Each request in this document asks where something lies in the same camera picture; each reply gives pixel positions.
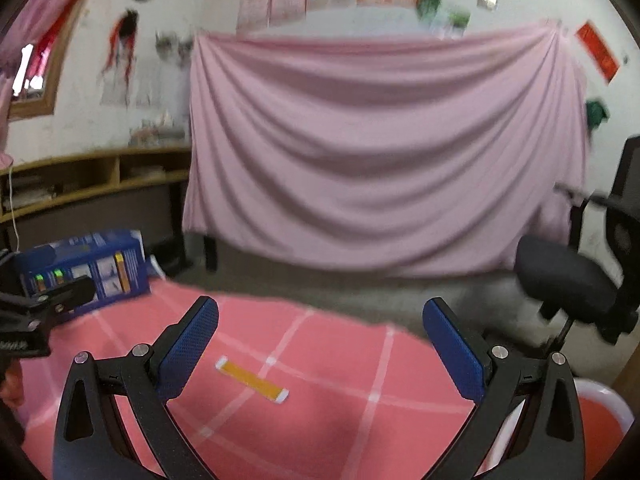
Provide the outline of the left hand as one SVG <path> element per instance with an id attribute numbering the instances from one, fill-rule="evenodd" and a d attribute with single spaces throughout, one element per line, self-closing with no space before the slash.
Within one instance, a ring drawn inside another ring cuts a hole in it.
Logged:
<path id="1" fill-rule="evenodd" d="M 23 369 L 19 360 L 12 360 L 1 382 L 1 400 L 8 408 L 17 410 L 25 402 Z"/>

